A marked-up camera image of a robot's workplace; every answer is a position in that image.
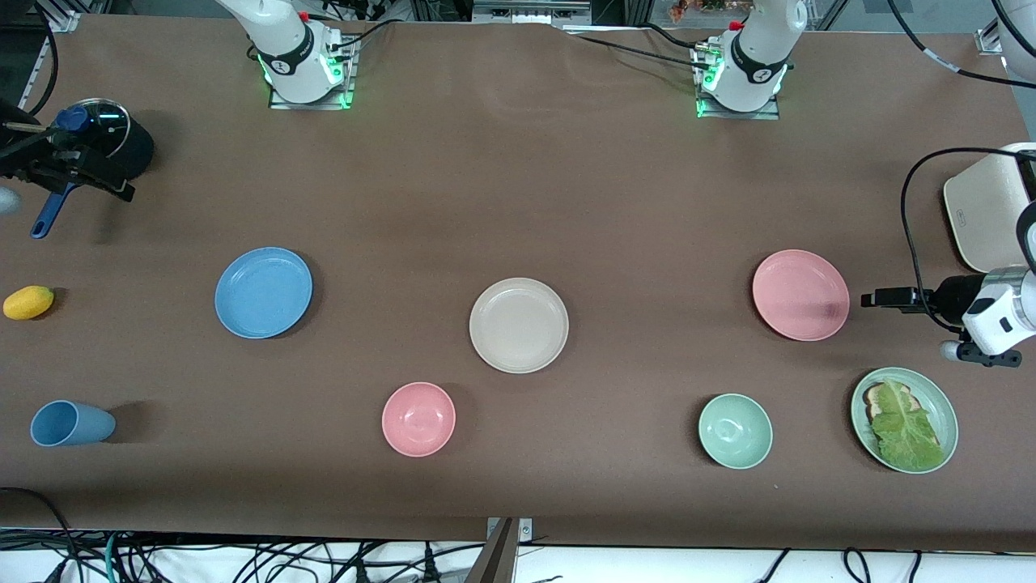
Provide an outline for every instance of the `blue lid knob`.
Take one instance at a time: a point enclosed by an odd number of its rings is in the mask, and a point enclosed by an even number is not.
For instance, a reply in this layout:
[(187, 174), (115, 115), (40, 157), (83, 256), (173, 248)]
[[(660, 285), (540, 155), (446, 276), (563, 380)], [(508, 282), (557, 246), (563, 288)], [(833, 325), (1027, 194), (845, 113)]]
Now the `blue lid knob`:
[(90, 114), (81, 105), (69, 107), (58, 112), (54, 124), (66, 132), (78, 134), (90, 125)]

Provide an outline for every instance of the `pink bowl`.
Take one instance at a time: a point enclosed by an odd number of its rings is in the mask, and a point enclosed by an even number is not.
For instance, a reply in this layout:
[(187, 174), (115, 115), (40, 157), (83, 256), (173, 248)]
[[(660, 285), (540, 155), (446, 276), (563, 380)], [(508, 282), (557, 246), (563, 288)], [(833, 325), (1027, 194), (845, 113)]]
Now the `pink bowl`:
[(752, 297), (759, 316), (793, 341), (829, 339), (848, 318), (848, 287), (824, 257), (788, 249), (767, 257), (755, 269)]
[(388, 445), (410, 458), (442, 449), (456, 422), (450, 396), (431, 383), (410, 383), (396, 389), (381, 412), (381, 432)]

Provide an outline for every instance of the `green plate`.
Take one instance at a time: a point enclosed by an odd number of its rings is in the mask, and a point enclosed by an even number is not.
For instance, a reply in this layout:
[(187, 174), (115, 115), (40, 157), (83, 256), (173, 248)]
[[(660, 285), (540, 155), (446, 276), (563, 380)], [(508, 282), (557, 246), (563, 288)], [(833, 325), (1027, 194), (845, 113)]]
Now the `green plate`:
[(774, 430), (759, 404), (727, 393), (709, 402), (698, 419), (698, 439), (713, 460), (733, 470), (759, 465), (770, 454)]
[[(877, 437), (870, 429), (870, 420), (867, 419), (867, 405), (863, 401), (863, 395), (870, 387), (885, 381), (896, 381), (910, 387), (911, 395), (917, 398), (921, 407), (928, 412), (928, 422), (931, 424), (931, 429), (936, 431), (936, 437), (939, 438), (939, 443), (943, 447), (942, 464), (930, 470), (916, 472), (897, 468), (882, 459), (877, 449)], [(860, 438), (860, 443), (867, 448), (867, 451), (874, 457), (874, 460), (897, 472), (905, 474), (927, 474), (934, 472), (945, 466), (957, 449), (957, 415), (953, 412), (950, 400), (946, 399), (946, 393), (940, 390), (927, 377), (906, 369), (895, 367), (879, 369), (864, 377), (857, 384), (856, 390), (853, 391), (853, 402), (850, 404), (850, 417), (853, 420), (853, 429), (856, 431), (856, 436)]]

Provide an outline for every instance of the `lettuce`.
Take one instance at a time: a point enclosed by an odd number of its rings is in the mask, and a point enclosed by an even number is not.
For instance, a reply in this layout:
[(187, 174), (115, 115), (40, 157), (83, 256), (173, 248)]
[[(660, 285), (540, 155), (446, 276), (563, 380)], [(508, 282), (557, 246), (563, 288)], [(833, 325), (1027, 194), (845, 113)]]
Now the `lettuce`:
[(896, 468), (912, 472), (930, 470), (943, 463), (943, 448), (928, 422), (928, 412), (914, 407), (909, 389), (886, 381), (875, 393), (882, 412), (870, 428), (877, 436), (882, 459)]

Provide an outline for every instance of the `yellow lemon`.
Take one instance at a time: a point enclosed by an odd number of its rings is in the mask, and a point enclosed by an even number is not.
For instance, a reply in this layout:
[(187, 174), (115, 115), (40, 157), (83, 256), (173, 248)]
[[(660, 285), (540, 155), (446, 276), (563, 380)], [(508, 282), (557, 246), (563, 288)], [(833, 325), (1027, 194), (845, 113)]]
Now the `yellow lemon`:
[(3, 315), (11, 320), (31, 320), (50, 310), (54, 291), (42, 285), (23, 287), (3, 301)]

